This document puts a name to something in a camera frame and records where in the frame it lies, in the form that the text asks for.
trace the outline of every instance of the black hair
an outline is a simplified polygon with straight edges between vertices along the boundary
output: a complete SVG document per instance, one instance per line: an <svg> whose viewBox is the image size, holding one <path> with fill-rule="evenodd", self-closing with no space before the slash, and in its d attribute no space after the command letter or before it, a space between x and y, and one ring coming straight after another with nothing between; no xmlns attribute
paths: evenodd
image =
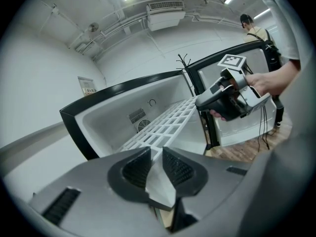
<svg viewBox="0 0 316 237"><path fill-rule="evenodd" d="M250 25L253 23L253 20L248 14L243 14L240 16L240 22L241 24L246 23L247 25Z"/></svg>

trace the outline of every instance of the refrigerator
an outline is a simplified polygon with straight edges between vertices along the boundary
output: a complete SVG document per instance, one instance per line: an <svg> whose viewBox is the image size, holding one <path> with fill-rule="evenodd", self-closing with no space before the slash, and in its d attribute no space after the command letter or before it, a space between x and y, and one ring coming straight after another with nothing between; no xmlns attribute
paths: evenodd
<svg viewBox="0 0 316 237"><path fill-rule="evenodd" d="M260 110L226 122L195 107L198 95L220 77L223 67L217 63L226 54L245 56L253 73L270 70L263 41L245 43L190 64L186 70L189 79L182 70L175 70L126 81L71 103L60 110L61 117L87 160L150 147L152 167L146 191L158 208L171 209L175 189L162 168L163 147L203 155L215 146L258 137L260 123L263 133ZM267 102L266 110L270 131L276 117L272 100Z"/></svg>

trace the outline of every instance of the white wire shelf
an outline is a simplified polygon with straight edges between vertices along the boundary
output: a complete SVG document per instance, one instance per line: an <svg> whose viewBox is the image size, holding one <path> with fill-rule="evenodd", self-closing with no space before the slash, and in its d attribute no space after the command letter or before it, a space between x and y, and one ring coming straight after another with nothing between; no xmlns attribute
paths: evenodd
<svg viewBox="0 0 316 237"><path fill-rule="evenodd" d="M162 147L169 146L174 141L196 111L196 98L192 97L172 104L168 110L124 143L118 152L151 147L155 161L161 155Z"/></svg>

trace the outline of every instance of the yellow shirt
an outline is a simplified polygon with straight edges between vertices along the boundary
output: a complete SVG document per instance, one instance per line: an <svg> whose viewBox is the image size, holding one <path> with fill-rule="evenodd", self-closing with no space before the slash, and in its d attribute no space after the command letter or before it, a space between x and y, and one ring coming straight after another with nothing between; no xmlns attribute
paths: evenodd
<svg viewBox="0 0 316 237"><path fill-rule="evenodd" d="M268 35L267 35L266 30L263 29L263 28L260 28L258 26L254 26L253 28L251 28L248 33L249 34L254 34L254 35L262 38L264 41L268 40ZM256 40L258 40L258 39L256 37L254 37L254 36L251 36L251 35L247 35L244 38L245 42L252 42L252 41L256 41Z"/></svg>

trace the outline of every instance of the ceiling air conditioning unit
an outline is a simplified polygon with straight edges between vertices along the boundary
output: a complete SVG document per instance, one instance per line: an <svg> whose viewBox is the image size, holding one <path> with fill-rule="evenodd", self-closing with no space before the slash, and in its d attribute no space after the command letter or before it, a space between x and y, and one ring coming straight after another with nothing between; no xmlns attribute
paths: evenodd
<svg viewBox="0 0 316 237"><path fill-rule="evenodd" d="M177 26L186 12L182 1L152 2L147 5L147 24L151 31Z"/></svg>

